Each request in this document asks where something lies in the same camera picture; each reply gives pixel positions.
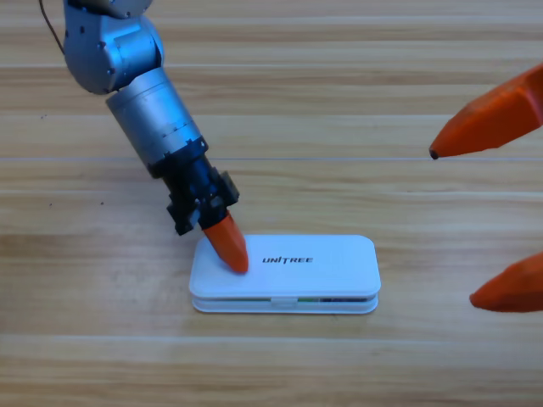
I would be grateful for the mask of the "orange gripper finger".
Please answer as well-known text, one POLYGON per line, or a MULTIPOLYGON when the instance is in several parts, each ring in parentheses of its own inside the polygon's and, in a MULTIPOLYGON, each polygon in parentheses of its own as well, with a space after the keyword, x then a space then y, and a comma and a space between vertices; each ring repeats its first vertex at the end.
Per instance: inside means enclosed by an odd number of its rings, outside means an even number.
POLYGON ((469 297, 475 308, 503 313, 542 311, 542 253, 509 265, 469 297))

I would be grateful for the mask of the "orange dark-tipped gripper finger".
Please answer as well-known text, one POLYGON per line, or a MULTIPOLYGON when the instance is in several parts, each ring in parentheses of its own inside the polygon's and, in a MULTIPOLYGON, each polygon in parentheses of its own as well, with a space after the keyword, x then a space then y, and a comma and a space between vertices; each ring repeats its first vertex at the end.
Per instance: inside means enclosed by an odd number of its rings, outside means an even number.
POLYGON ((432 159, 499 148, 542 127, 542 65, 465 105, 430 145, 432 159))

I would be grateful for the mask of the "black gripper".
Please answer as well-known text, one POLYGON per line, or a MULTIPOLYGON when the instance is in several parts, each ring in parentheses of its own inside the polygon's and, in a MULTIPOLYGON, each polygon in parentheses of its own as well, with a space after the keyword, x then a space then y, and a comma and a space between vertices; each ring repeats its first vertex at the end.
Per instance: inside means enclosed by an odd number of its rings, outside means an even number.
POLYGON ((245 237, 228 211, 239 198, 229 174, 218 171, 204 155, 190 161, 171 156, 159 162, 159 178, 170 192, 167 210, 177 234, 200 226, 218 257, 232 271, 246 273, 245 237))

